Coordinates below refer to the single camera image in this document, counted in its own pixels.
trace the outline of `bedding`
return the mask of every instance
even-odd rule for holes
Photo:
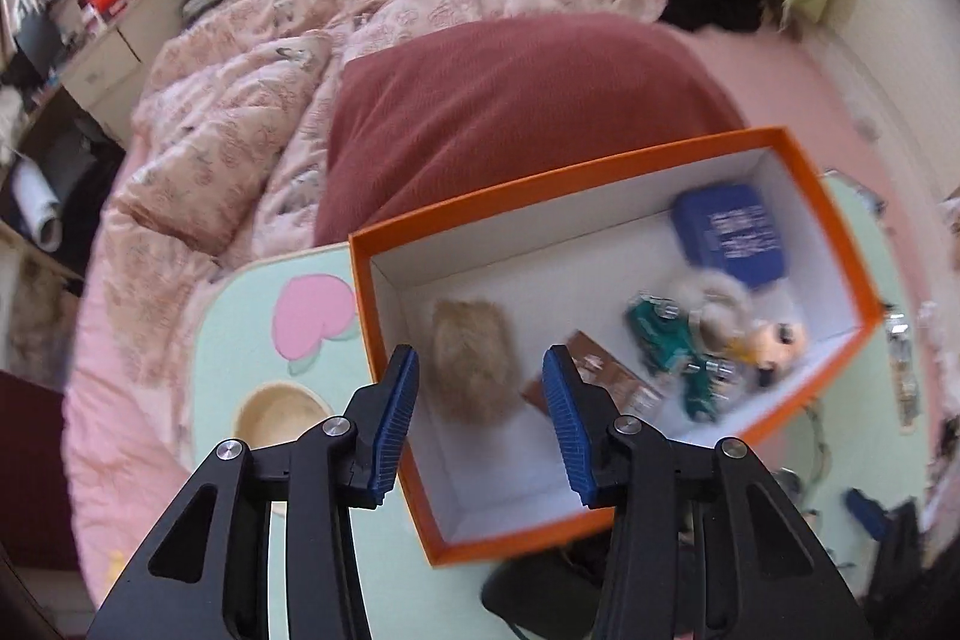
[[[232,269],[312,244],[335,104],[370,61],[361,57],[387,57],[390,47],[461,23],[544,12],[617,12],[649,23],[664,3],[234,0],[167,44],[104,208],[64,402],[74,533],[95,603],[192,466],[186,379],[205,305]],[[739,113],[752,125],[791,125],[805,143],[813,136],[824,151],[845,149],[850,175],[877,181],[875,157],[795,44],[670,35],[725,88],[726,121]],[[763,89],[771,84],[781,87]],[[895,201],[891,189],[877,191]]]
[[[611,14],[458,25],[347,64],[315,244],[521,177],[742,127],[665,26]]]

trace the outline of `teal toy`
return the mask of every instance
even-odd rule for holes
[[[688,316],[670,299],[640,295],[626,319],[650,372],[683,377],[683,409],[690,420],[716,421],[724,386],[736,378],[736,365],[699,353]]]

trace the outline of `white drawer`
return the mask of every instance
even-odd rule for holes
[[[150,70],[140,64],[129,77],[110,89],[97,103],[88,109],[93,119],[125,150],[130,145],[133,129],[131,114],[143,92]]]
[[[147,66],[152,66],[168,39],[181,32],[184,0],[133,0],[120,14],[119,28],[130,49]]]
[[[77,55],[61,76],[64,87],[90,111],[104,95],[136,71],[140,62],[116,31],[109,31]]]

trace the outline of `brown card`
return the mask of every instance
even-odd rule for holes
[[[630,372],[610,353],[583,332],[575,332],[566,340],[573,363],[585,383],[603,386],[621,413],[652,421],[664,405],[664,394]],[[544,383],[541,376],[523,389],[523,398],[546,413]]]

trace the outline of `orange box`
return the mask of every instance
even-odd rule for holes
[[[805,357],[773,389],[716,424],[669,437],[712,446],[758,442],[827,386],[882,321],[880,300],[817,170],[787,131],[760,128],[635,150],[451,199],[349,239],[373,377],[409,342],[430,371],[438,299],[495,301],[512,321],[520,369],[578,329],[632,369],[640,362],[623,313],[640,290],[683,271],[668,210],[683,191],[750,182],[781,233],[788,274],[757,297],[757,314],[799,319]],[[674,428],[679,426],[674,417]],[[433,413],[421,394],[400,480],[433,565],[516,557],[606,528],[566,482],[549,421],[525,405],[493,428]]]

